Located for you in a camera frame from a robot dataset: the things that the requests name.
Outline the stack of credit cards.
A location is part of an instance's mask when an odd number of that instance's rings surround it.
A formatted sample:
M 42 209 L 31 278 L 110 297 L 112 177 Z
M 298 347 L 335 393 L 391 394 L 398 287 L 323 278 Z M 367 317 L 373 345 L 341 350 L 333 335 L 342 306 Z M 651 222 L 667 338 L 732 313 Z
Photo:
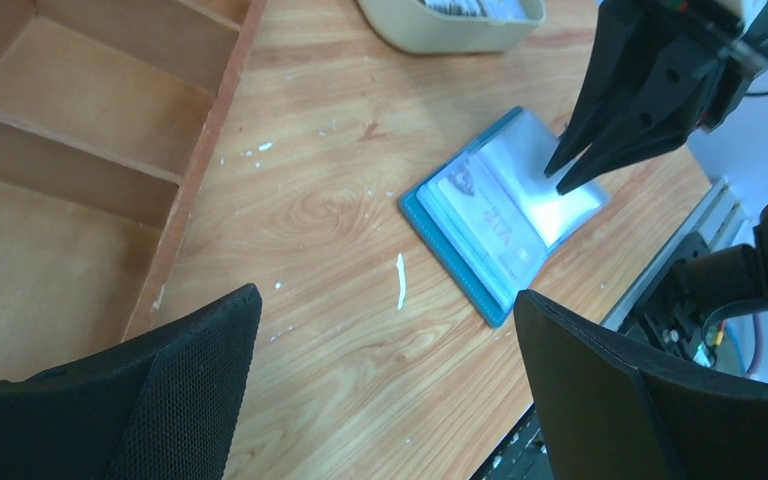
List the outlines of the stack of credit cards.
M 528 19 L 524 7 L 517 0 L 421 0 L 421 3 L 430 10 L 448 16 L 517 21 Z

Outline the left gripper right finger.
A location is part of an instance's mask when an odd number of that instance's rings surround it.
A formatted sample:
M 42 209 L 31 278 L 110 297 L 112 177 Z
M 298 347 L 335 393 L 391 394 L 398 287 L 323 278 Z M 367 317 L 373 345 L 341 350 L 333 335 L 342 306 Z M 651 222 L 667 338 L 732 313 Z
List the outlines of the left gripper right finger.
M 768 479 L 768 384 L 701 367 L 533 291 L 514 306 L 557 479 Z

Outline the blue leather card holder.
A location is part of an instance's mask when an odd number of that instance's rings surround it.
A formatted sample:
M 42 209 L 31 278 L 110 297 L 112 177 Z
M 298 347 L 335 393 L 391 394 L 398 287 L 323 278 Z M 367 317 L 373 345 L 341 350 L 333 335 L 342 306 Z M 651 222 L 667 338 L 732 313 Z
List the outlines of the blue leather card holder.
M 406 220 L 491 328 L 549 257 L 610 201 L 591 181 L 560 195 L 544 168 L 557 137 L 516 106 L 405 192 Z

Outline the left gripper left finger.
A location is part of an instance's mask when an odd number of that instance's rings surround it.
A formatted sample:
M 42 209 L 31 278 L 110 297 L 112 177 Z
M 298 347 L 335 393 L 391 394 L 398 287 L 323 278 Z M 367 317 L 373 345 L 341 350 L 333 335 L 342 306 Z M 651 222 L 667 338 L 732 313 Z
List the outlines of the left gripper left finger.
M 250 372 L 252 284 L 166 325 L 0 381 L 0 479 L 219 479 Z

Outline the credit card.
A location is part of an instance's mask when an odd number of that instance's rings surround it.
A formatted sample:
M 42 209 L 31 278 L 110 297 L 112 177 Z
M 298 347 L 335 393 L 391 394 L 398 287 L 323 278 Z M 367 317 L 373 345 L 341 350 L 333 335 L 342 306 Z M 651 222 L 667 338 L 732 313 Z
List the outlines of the credit card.
M 432 182 L 431 190 L 490 274 L 515 290 L 532 283 L 546 247 L 481 158 L 457 157 Z

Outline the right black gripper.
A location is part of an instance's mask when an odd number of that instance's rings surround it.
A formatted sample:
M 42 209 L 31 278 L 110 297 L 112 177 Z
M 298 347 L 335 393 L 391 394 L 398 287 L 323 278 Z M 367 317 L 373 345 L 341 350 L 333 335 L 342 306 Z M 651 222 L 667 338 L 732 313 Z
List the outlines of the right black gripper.
M 768 70 L 768 1 L 604 1 L 572 117 L 545 167 L 565 195 L 712 131 Z

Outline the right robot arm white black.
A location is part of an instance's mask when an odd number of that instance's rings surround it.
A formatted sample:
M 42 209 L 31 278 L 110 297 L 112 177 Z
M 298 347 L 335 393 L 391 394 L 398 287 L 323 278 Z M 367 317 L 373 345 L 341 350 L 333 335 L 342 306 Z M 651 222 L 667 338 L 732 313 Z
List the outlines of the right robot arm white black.
M 724 1 L 604 1 L 570 121 L 545 173 L 565 195 L 593 179 L 673 152 L 721 126 L 768 70 L 768 2 L 753 19 Z M 768 207 L 753 245 L 673 263 L 634 315 L 650 333 L 688 320 L 711 325 L 768 311 Z

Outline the beige oval card tray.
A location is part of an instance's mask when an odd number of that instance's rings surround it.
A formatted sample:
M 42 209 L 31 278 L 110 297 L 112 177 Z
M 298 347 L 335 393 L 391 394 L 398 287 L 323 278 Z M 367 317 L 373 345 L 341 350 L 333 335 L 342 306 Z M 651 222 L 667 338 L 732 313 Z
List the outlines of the beige oval card tray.
M 448 16 L 421 1 L 360 1 L 372 29 L 388 44 L 409 54 L 472 54 L 508 51 L 546 20 L 543 1 L 519 1 L 528 19 Z

